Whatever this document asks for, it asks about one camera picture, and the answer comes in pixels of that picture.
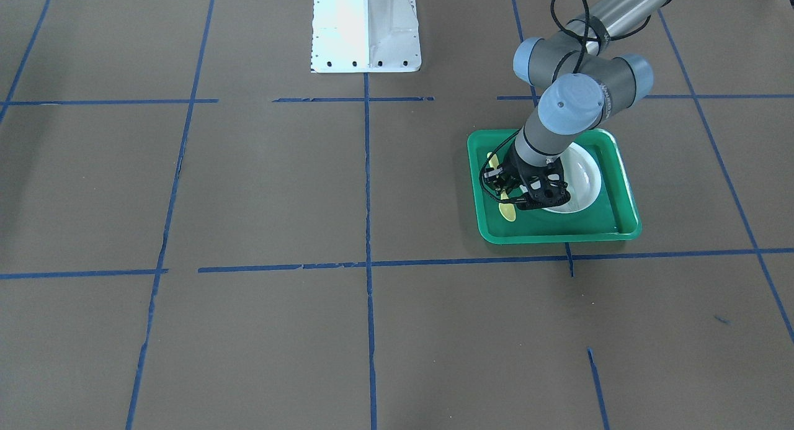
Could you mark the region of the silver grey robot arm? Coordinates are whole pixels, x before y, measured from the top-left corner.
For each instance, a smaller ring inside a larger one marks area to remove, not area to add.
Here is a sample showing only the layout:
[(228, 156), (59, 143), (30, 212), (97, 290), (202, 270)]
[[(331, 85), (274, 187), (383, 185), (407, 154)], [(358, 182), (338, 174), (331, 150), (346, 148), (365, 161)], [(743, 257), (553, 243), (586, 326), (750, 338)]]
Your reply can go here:
[(497, 145), (500, 164), (480, 167), (486, 195), (522, 210), (555, 207), (572, 198), (562, 154), (582, 133), (646, 97), (654, 73), (646, 58), (603, 57), (609, 45), (637, 34), (672, 0), (551, 0), (558, 31), (530, 37), (513, 57), (516, 76), (542, 91), (524, 125)]

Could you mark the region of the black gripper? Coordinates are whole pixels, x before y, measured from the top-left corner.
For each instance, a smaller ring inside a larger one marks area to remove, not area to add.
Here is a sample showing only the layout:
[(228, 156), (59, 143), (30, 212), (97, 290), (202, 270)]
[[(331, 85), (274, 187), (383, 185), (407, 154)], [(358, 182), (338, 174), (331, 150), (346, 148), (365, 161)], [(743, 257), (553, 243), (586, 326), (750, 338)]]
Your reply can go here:
[(501, 195), (504, 189), (518, 189), (524, 185), (528, 189), (535, 184), (538, 189), (545, 179), (546, 167), (536, 167), (524, 161), (514, 146), (510, 146), (502, 159), (501, 167), (483, 169), (483, 186), (494, 195)]

